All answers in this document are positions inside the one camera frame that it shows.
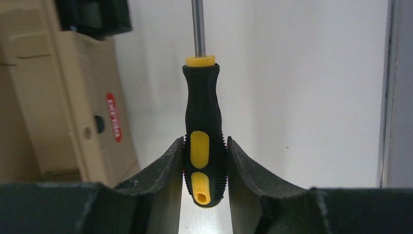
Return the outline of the black yellow handled screwdriver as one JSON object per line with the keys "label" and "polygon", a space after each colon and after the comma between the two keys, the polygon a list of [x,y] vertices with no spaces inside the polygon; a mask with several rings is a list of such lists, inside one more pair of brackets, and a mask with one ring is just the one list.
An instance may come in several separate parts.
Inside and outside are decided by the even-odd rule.
{"label": "black yellow handled screwdriver", "polygon": [[203,1],[193,0],[191,6],[195,55],[183,66],[188,86],[183,173],[194,203],[211,208],[223,199],[227,182],[227,147],[216,94],[220,66],[206,53]]}

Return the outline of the grey vertical frame post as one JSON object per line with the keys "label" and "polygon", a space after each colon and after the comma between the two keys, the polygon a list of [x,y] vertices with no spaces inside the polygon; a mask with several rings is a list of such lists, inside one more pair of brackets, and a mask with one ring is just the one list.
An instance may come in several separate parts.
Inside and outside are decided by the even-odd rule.
{"label": "grey vertical frame post", "polygon": [[413,2],[389,1],[377,183],[413,186]]}

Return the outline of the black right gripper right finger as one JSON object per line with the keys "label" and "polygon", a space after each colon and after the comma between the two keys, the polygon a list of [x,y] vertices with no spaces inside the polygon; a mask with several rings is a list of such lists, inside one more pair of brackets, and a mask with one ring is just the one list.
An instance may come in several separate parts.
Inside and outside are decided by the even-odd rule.
{"label": "black right gripper right finger", "polygon": [[228,139],[235,234],[410,234],[412,189],[304,189],[273,174]]}

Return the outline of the beige plastic bin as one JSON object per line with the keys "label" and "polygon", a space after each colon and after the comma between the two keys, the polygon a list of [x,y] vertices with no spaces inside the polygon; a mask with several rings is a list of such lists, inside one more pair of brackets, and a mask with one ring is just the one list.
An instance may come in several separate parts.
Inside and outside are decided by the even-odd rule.
{"label": "beige plastic bin", "polygon": [[1,1],[2,183],[113,187],[138,172],[114,36],[63,31],[55,0]]}

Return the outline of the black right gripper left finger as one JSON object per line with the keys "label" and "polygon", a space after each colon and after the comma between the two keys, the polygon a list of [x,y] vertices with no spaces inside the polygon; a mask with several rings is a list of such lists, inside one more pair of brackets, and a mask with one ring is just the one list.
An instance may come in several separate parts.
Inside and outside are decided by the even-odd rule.
{"label": "black right gripper left finger", "polygon": [[0,186],[3,234],[176,234],[182,197],[183,138],[137,174],[99,182]]}

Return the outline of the black device behind bin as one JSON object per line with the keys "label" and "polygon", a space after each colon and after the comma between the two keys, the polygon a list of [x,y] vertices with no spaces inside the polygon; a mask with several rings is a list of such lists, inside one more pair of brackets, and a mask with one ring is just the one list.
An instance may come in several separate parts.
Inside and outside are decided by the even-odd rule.
{"label": "black device behind bin", "polygon": [[127,0],[56,0],[63,31],[74,31],[97,40],[130,32]]}

